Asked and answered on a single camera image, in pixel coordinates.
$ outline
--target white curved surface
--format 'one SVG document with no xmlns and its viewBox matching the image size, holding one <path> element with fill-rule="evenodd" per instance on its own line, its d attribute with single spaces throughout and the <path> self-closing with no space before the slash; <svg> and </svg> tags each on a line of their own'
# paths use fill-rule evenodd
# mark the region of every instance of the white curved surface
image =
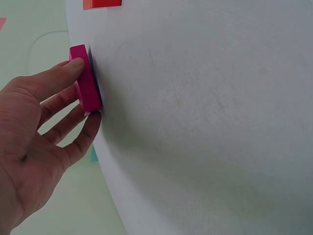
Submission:
<svg viewBox="0 0 313 235">
<path fill-rule="evenodd" d="M 124 0 L 83 12 L 95 148 L 130 235 L 313 233 L 310 0 Z"/>
</svg>

